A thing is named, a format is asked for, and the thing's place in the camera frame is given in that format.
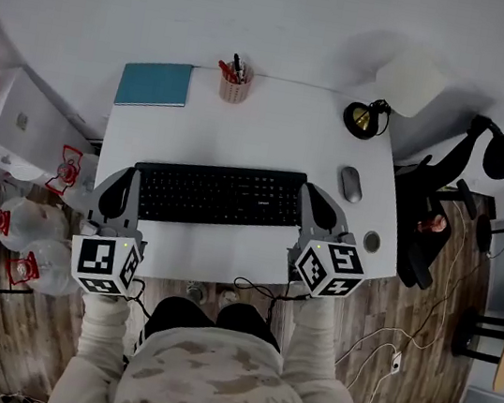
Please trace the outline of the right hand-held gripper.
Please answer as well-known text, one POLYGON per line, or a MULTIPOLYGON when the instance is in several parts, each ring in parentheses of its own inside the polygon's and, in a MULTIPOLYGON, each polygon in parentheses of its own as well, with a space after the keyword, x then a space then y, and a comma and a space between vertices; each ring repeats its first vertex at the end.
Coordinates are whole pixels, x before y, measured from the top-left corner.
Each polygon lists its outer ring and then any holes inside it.
POLYGON ((337 238, 309 238, 289 249, 288 283, 302 283, 302 294, 313 297, 345 298, 365 280, 363 254, 356 246, 341 207, 325 190, 303 184, 297 202, 299 232, 309 230, 311 222, 337 238))

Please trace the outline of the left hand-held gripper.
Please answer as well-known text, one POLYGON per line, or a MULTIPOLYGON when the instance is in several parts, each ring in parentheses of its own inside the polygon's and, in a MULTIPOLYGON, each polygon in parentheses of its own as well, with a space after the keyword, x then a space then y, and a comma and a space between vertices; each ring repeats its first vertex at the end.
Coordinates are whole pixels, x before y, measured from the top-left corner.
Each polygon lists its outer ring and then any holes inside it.
POLYGON ((91 193, 87 219, 72 238, 71 275, 86 293, 128 296, 147 245, 138 226, 141 172, 124 168, 106 178, 91 193), (124 223, 99 223, 117 219, 124 223))

